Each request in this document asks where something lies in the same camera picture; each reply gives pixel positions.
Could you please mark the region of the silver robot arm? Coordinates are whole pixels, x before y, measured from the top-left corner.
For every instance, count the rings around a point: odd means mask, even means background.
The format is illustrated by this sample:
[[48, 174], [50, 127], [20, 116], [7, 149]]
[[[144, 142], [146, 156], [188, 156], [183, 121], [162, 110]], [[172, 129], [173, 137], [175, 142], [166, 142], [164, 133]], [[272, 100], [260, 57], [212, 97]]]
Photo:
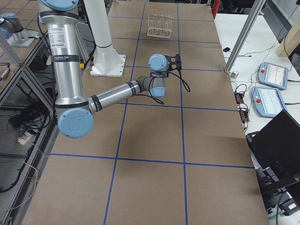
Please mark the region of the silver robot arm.
[[[126, 56], [113, 47], [105, 3], [102, 0], [84, 2], [95, 42], [92, 75], [122, 76]], [[76, 0], [40, 0], [39, 21], [47, 26], [51, 61], [53, 63], [58, 98], [55, 110], [58, 128], [69, 138], [86, 136], [93, 128], [93, 114], [119, 101], [147, 91], [158, 101], [165, 95], [165, 79], [173, 71], [181, 71], [181, 58], [154, 54], [149, 58], [150, 75], [109, 89], [101, 94], [83, 94], [80, 57], [76, 40], [79, 23]]]

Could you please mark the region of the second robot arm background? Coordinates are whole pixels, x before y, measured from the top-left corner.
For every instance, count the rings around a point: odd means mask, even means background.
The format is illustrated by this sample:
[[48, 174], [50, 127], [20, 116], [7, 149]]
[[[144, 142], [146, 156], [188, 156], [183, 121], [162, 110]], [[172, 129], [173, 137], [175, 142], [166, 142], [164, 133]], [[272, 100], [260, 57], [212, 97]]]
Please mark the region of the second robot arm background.
[[28, 32], [14, 13], [0, 15], [0, 35], [16, 45], [24, 45], [30, 40]]

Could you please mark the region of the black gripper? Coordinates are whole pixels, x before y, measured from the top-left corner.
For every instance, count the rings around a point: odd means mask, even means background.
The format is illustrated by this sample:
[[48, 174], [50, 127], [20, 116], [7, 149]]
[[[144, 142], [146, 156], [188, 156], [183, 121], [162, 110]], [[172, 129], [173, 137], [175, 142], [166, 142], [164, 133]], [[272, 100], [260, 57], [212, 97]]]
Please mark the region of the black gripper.
[[174, 70], [181, 71], [182, 70], [181, 64], [182, 61], [181, 61], [180, 54], [176, 54], [175, 56], [169, 57], [169, 71], [174, 71]]

